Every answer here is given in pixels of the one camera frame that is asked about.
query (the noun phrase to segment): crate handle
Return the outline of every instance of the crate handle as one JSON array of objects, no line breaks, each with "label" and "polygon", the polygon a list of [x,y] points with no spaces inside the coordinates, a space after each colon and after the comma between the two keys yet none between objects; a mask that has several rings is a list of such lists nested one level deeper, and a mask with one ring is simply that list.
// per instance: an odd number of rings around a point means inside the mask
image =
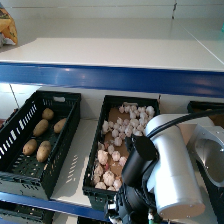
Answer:
[{"label": "crate handle", "polygon": [[53,100],[54,101],[57,101],[57,102],[65,102],[65,98],[64,97],[56,97],[56,96],[53,96]]}]

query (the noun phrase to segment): metal bracket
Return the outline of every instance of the metal bracket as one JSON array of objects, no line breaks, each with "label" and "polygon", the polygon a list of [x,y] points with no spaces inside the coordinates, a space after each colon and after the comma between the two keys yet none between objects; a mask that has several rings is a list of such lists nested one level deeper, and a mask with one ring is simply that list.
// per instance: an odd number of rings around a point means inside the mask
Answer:
[{"label": "metal bracket", "polygon": [[224,129],[197,125],[187,148],[202,164],[211,182],[224,187]]}]

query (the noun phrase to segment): white wall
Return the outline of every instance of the white wall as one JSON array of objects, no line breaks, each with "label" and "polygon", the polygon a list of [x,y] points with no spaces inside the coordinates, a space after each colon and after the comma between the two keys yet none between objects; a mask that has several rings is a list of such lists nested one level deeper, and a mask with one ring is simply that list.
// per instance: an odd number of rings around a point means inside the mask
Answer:
[{"label": "white wall", "polygon": [[224,0],[1,0],[22,18],[224,18]]},{"label": "white wall", "polygon": [[[17,85],[17,84],[13,84],[12,88],[20,107],[24,104],[26,99],[28,99],[30,95],[38,89],[42,91],[81,93],[82,95],[81,118],[86,118],[86,119],[99,118],[101,106],[102,106],[105,95],[133,96],[133,97],[152,98],[152,99],[159,99],[159,96],[160,96],[159,107],[160,107],[161,114],[187,113],[187,105],[190,101],[224,103],[224,99],[222,98],[166,95],[166,94],[159,94],[159,93],[139,93],[139,92],[62,88],[62,87],[47,87],[47,86],[39,87],[39,86],[33,86],[33,85]],[[12,110],[12,107],[13,107],[12,105],[5,101],[2,107],[2,112],[5,111],[5,114],[7,114],[8,111]]]},{"label": "white wall", "polygon": [[18,108],[9,84],[0,83],[0,119],[7,119]]}]

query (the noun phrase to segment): black cable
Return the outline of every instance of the black cable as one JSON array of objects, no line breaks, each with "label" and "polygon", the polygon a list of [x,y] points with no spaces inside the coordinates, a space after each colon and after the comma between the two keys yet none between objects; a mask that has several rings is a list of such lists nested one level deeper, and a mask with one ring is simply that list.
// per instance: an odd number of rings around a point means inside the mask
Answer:
[{"label": "black cable", "polygon": [[201,117],[207,117],[207,116],[211,116],[211,115],[217,115],[217,114],[224,114],[224,109],[209,110],[209,111],[204,111],[204,112],[197,112],[197,113],[188,114],[188,115],[176,118],[172,121],[169,121],[169,122],[167,122],[163,125],[158,126],[157,128],[153,129],[147,135],[147,137],[152,138],[153,136],[155,136],[159,132],[164,131],[165,129],[167,129],[167,128],[173,126],[173,125],[177,125],[177,124],[185,122],[185,121],[189,121],[189,120],[193,120],[193,119],[201,118]]}]

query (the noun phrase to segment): potato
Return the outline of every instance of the potato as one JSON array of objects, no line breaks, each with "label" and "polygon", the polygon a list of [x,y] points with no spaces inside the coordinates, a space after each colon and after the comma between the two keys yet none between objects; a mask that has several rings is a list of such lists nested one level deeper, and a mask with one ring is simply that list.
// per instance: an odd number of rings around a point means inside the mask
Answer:
[{"label": "potato", "polygon": [[42,113],[42,118],[48,121],[51,120],[53,117],[54,117],[54,111],[49,108],[46,108]]},{"label": "potato", "polygon": [[37,161],[44,162],[51,152],[51,143],[49,141],[43,141],[37,150]]},{"label": "potato", "polygon": [[34,153],[37,149],[37,141],[35,139],[30,139],[24,146],[23,146],[23,154],[26,156],[30,156]]},{"label": "potato", "polygon": [[57,133],[57,134],[60,133],[62,128],[63,128],[63,126],[64,126],[64,124],[65,124],[65,122],[66,122],[66,118],[58,121],[58,123],[56,123],[54,125],[54,132]]},{"label": "potato", "polygon": [[48,121],[46,119],[42,119],[34,128],[33,135],[35,137],[42,135],[47,130],[48,125]]}]

